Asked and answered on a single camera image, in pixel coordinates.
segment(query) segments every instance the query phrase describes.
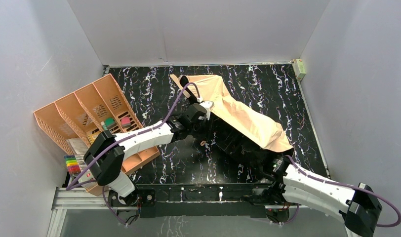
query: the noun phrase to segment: robotic arm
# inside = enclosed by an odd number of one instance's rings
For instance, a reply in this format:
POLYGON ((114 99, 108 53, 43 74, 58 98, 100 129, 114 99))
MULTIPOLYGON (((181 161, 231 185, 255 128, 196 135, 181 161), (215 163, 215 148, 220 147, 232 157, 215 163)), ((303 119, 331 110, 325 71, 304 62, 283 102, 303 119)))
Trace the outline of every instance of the robotic arm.
MULTIPOLYGON (((124 158, 147 148, 169 144, 192 135, 200 140, 208 140, 210 131, 218 126, 220 134, 216 135, 217 146, 236 161, 249 165, 263 177, 273 181, 272 197, 280 201, 298 203, 324 212, 336 218, 352 232, 359 236, 373 236, 382 206, 378 199, 368 193, 355 191, 350 187, 334 185, 327 178, 314 174, 292 160, 290 154, 277 154, 260 149, 251 140, 233 129, 223 120, 211 114, 213 102, 197 99, 189 90, 191 105, 176 116, 166 121, 128 133, 114 134, 102 132, 84 156, 89 165, 103 150, 118 141, 132 138, 109 149, 93 165, 90 171, 101 186, 107 185, 118 193, 128 205, 138 199, 135 184, 120 171, 124 158)), ((359 188, 372 192, 365 184, 359 188)), ((268 199, 269 190, 264 190, 255 199, 268 199)))

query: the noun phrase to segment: plastic basket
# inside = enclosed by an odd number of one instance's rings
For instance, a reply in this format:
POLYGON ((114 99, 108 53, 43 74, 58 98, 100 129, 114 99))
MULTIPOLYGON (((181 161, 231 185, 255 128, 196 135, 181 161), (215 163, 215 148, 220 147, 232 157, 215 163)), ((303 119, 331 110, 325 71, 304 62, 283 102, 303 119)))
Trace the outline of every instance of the plastic basket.
MULTIPOLYGON (((124 94, 111 74, 68 94, 34 112, 39 127, 68 155, 74 152, 68 139, 80 138, 88 147, 89 135, 103 130, 100 122, 113 118, 112 133, 129 132, 143 128, 124 94), (129 117, 131 127, 122 128, 120 119, 129 117)), ((129 174, 160 155, 157 147, 134 154, 122 163, 122 171, 129 174)), ((102 187, 87 190, 100 195, 102 187)))

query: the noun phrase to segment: gray floor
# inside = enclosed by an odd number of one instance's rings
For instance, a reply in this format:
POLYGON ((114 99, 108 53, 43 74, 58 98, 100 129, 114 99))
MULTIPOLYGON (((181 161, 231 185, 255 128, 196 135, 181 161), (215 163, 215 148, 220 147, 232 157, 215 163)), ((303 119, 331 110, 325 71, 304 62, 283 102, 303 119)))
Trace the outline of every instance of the gray floor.
POLYGON ((345 237, 343 225, 332 217, 301 208, 298 218, 283 227, 247 216, 172 216, 139 219, 127 229, 108 210, 69 210, 62 237, 345 237))

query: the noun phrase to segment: black marble table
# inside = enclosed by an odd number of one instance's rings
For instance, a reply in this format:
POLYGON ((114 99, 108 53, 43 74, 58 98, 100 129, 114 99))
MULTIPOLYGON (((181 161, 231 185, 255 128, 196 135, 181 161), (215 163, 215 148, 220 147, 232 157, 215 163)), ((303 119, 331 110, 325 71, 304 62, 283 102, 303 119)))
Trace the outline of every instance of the black marble table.
MULTIPOLYGON (((138 119, 154 124, 168 112, 179 92, 170 74, 220 75, 231 95, 253 110, 282 124, 295 147, 301 166, 327 177, 313 129, 294 71, 286 65, 222 65, 182 67, 110 68, 138 119)), ((188 102, 179 99, 176 111, 188 102)), ((236 163, 215 145, 201 146, 187 138, 160 146, 160 156, 139 169, 132 178, 137 184, 226 184, 259 182, 249 167, 236 163)))

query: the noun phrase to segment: paper bag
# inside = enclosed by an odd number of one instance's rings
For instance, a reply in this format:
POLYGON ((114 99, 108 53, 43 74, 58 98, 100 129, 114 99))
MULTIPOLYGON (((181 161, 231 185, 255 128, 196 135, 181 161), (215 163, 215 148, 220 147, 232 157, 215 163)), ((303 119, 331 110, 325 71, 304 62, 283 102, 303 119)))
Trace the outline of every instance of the paper bag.
MULTIPOLYGON (((175 75, 171 79, 181 86, 175 75)), ((214 102, 211 112, 226 123, 244 134, 262 149, 273 152, 284 152, 292 149, 280 123, 262 115, 242 102, 236 101, 226 88, 222 77, 217 75, 187 76, 190 82, 194 82, 199 89, 203 100, 214 102)), ((188 87, 197 96, 195 87, 188 87)))

